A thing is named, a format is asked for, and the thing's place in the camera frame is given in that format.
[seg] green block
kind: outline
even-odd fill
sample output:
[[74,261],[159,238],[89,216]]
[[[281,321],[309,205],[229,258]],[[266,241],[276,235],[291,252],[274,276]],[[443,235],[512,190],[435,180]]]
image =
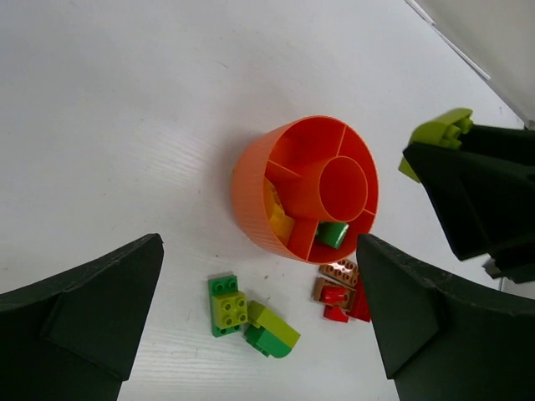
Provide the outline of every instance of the green block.
[[247,323],[247,303],[240,291],[211,297],[212,321],[220,329]]
[[245,338],[249,344],[255,347],[262,355],[274,358],[284,358],[292,349],[276,338],[265,327],[249,326],[245,331]]
[[348,233],[349,224],[347,223],[320,223],[318,226],[319,233],[316,238],[323,244],[329,245],[335,249],[342,246],[342,241]]
[[247,308],[247,313],[249,323],[251,323],[252,326],[256,328],[266,328],[271,334],[290,348],[293,348],[301,337],[301,334],[293,330],[293,328],[284,320],[259,302],[251,301]]
[[[440,146],[457,150],[461,147],[459,136],[467,134],[474,125],[470,109],[453,109],[416,128],[410,136],[409,145],[413,142]],[[416,182],[420,182],[405,157],[401,160],[399,171]]]
[[225,294],[236,292],[236,291],[237,291],[237,277],[234,275],[220,277],[220,278],[212,278],[211,280],[208,280],[208,293],[210,294],[211,334],[215,338],[219,338],[221,336],[226,336],[227,334],[232,334],[233,332],[240,331],[241,327],[239,325],[228,327],[228,328],[219,328],[214,323],[214,311],[211,305],[212,297],[225,295]]

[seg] lego duplo brick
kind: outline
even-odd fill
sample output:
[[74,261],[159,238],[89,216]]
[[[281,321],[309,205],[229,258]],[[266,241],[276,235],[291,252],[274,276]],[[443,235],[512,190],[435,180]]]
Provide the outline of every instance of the lego duplo brick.
[[356,287],[359,279],[357,264],[347,259],[328,265],[320,265],[319,272],[351,288]]
[[284,358],[292,351],[291,347],[275,337],[265,327],[249,326],[245,331],[245,338],[249,344],[266,357]]
[[291,348],[295,346],[301,337],[301,334],[282,320],[282,318],[259,302],[251,301],[247,313],[249,322],[254,327],[265,327],[271,334]]
[[326,305],[334,305],[347,301],[347,290],[342,287],[325,286],[321,291],[319,301]]
[[213,322],[220,329],[247,323],[247,303],[243,292],[211,297]]
[[324,317],[335,322],[347,323],[349,321],[349,316],[340,307],[332,307],[330,305],[325,306]]
[[336,287],[343,288],[347,297],[344,298],[343,302],[336,302],[334,305],[341,307],[344,310],[349,310],[353,306],[355,291],[353,288],[344,287],[336,282],[331,282],[323,277],[317,277],[316,282],[314,283],[312,299],[316,302],[321,301],[321,295],[325,287]]
[[227,328],[220,328],[215,324],[214,308],[212,306],[212,298],[237,292],[237,277],[234,275],[226,277],[218,277],[208,280],[208,293],[210,295],[210,315],[211,315],[211,334],[215,338],[232,334],[233,332],[239,332],[241,326],[236,324]]
[[316,239],[334,249],[339,249],[342,246],[348,229],[348,223],[323,222],[318,226]]

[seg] white table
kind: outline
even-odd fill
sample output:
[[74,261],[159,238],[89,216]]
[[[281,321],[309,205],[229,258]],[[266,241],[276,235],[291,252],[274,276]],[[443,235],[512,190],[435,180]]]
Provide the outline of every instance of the white table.
[[[397,399],[372,326],[323,320],[315,267],[267,254],[232,218],[238,156],[305,115],[367,141],[377,236],[497,285],[455,259],[397,166],[410,132],[450,108],[522,124],[403,1],[2,2],[0,33],[0,292],[147,232],[165,242],[121,400]],[[222,272],[302,333],[287,358],[211,336],[206,278]]]

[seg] orange container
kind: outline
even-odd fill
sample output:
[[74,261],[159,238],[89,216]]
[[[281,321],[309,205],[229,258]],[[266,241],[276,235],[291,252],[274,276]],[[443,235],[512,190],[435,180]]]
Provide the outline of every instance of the orange container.
[[[269,225],[264,177],[295,219],[287,245]],[[357,236],[371,229],[378,187],[375,163],[358,134],[342,121],[313,116],[277,128],[247,148],[232,175],[232,207],[239,226],[267,251],[331,263],[355,252]],[[320,221],[349,223],[339,249],[314,240]]]

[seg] yellow-green brick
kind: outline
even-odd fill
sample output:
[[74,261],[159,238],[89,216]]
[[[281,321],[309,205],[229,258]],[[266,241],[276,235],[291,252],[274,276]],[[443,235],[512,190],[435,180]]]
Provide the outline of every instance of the yellow-green brick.
[[256,301],[249,302],[247,308],[249,323],[254,327],[264,327],[272,335],[281,340],[283,343],[293,348],[301,334],[296,332],[289,324],[277,316],[268,307],[263,306]]
[[247,303],[240,291],[211,297],[213,322],[220,329],[247,323]]
[[[473,126],[473,122],[470,119],[471,114],[472,110],[463,108],[447,111],[417,127],[410,136],[409,145],[413,142],[418,142],[457,150],[461,147],[459,136],[470,132]],[[401,159],[398,170],[414,181],[420,182],[405,157]]]

